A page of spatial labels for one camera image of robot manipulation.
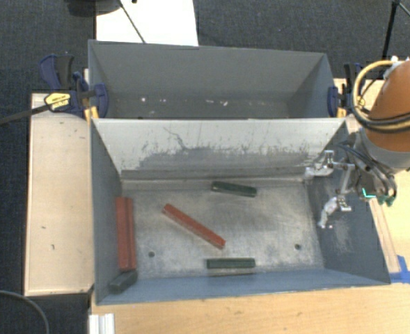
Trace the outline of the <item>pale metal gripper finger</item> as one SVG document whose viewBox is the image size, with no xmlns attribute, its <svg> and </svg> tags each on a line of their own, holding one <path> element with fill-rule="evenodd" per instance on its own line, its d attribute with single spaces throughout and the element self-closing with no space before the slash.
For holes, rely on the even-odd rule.
<svg viewBox="0 0 410 334">
<path fill-rule="evenodd" d="M 325 228 L 329 217 L 338 210 L 342 212 L 350 212 L 352 210 L 352 207 L 347 204 L 344 196 L 334 196 L 325 203 L 320 212 L 320 219 L 317 226 L 319 228 Z"/>
<path fill-rule="evenodd" d="M 314 162 L 307 166 L 303 178 L 311 180 L 314 177 L 327 177 L 333 172 L 333 150 L 325 150 Z"/>
</svg>

